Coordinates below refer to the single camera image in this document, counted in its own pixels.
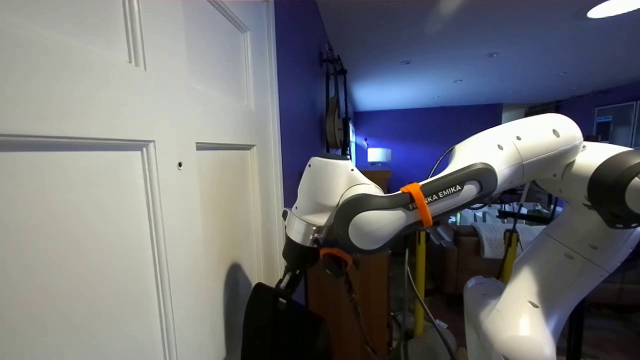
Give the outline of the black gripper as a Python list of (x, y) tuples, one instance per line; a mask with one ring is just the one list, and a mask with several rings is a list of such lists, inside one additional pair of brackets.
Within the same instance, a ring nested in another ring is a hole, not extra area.
[(281, 250), (284, 274), (278, 279), (278, 287), (284, 294), (292, 294), (303, 279), (305, 271), (318, 262), (319, 252), (314, 246), (303, 246), (294, 239), (284, 241)]

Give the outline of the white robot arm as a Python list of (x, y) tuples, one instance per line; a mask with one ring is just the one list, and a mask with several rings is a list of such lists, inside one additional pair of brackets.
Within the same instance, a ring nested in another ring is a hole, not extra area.
[(589, 141), (564, 113), (481, 129), (451, 147), (440, 173), (398, 191), (348, 160), (310, 157), (284, 217), (284, 258), (377, 252), (405, 229), (528, 184), (561, 210), (520, 250), (508, 277), (465, 282), (465, 347), (467, 360), (556, 360), (570, 312), (629, 256), (640, 228), (640, 151)]

